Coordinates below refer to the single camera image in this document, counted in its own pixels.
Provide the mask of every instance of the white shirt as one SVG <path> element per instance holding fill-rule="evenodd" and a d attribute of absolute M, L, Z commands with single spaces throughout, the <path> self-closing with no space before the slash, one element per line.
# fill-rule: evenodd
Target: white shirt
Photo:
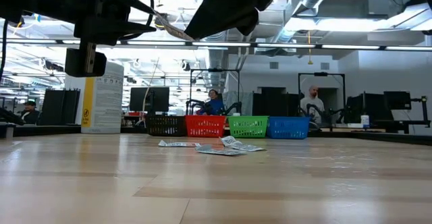
<path fill-rule="evenodd" d="M 300 101 L 300 107 L 306 112 L 308 111 L 308 104 L 315 105 L 321 112 L 324 112 L 324 103 L 317 96 L 314 99 L 312 99 L 310 96 L 306 96 Z M 309 109 L 309 114 L 310 117 L 314 119 L 315 123 L 321 123 L 321 116 L 314 108 L 311 107 Z"/>

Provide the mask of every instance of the crumpled paper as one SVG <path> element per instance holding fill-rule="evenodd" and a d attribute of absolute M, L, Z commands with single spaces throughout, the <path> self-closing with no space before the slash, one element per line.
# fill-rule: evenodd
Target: crumpled paper
<path fill-rule="evenodd" d="M 199 146 L 196 147 L 195 150 L 201 153 L 224 155 L 224 156 L 236 156 L 236 155 L 244 154 L 244 152 L 239 150 L 215 150 L 211 148 L 211 145 Z"/>
<path fill-rule="evenodd" d="M 243 151 L 248 151 L 248 152 L 265 150 L 264 148 L 261 148 L 258 146 L 243 144 L 240 141 L 236 140 L 232 136 L 227 136 L 227 137 L 221 138 L 221 141 L 225 147 L 236 149 L 236 150 L 243 150 Z"/>
<path fill-rule="evenodd" d="M 166 143 L 163 140 L 160 141 L 159 146 L 162 147 L 199 147 L 201 144 L 199 143 L 190 143 L 190 142 L 174 142 L 174 143 Z"/>

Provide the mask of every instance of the person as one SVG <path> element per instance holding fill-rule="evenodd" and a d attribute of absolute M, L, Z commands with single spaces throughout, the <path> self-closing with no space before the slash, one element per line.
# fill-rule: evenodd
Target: person
<path fill-rule="evenodd" d="M 201 109 L 198 111 L 199 115 L 218 115 L 221 109 L 225 109 L 225 106 L 223 105 L 223 101 L 219 99 L 217 96 L 219 93 L 215 89 L 211 89 L 209 91 L 209 98 L 210 101 L 206 103 L 206 105 L 209 105 L 211 107 L 210 112 L 206 109 Z"/>
<path fill-rule="evenodd" d="M 312 104 L 317 106 L 317 108 L 321 111 L 324 112 L 324 103 L 321 99 L 318 98 L 318 87 L 317 86 L 311 86 L 309 88 L 309 95 L 304 97 L 301 101 L 300 101 L 300 107 L 307 112 L 307 105 L 308 104 Z M 309 109 L 309 115 L 310 118 L 315 122 L 320 124 L 321 123 L 321 116 L 319 115 L 319 113 L 317 112 L 316 109 L 314 108 L 310 108 Z"/>
<path fill-rule="evenodd" d="M 27 103 L 24 103 L 25 109 L 21 112 L 21 118 L 24 120 L 27 124 L 36 124 L 39 120 L 39 114 L 40 112 L 37 111 L 36 103 L 33 101 L 27 101 Z"/>

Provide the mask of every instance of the bald man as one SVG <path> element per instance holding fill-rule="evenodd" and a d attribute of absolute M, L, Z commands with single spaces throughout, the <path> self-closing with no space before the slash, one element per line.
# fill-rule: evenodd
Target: bald man
<path fill-rule="evenodd" d="M 300 107 L 303 110 L 305 110 L 306 112 L 308 111 L 308 109 L 307 109 L 308 104 L 315 105 L 315 106 L 317 106 L 317 108 L 321 112 L 324 112 L 324 103 L 321 99 L 318 98 L 318 87 L 317 86 L 311 86 L 309 88 L 309 95 L 305 96 L 300 101 Z M 314 108 L 309 109 L 309 114 L 310 114 L 311 118 L 315 121 L 315 123 L 321 123 L 321 116 L 319 115 L 319 113 Z"/>

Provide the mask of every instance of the white bottle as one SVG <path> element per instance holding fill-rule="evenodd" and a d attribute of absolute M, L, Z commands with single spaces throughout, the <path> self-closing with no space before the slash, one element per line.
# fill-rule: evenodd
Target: white bottle
<path fill-rule="evenodd" d="M 370 127 L 369 125 L 369 115 L 362 115 L 361 116 L 362 126 L 364 129 L 367 129 Z"/>

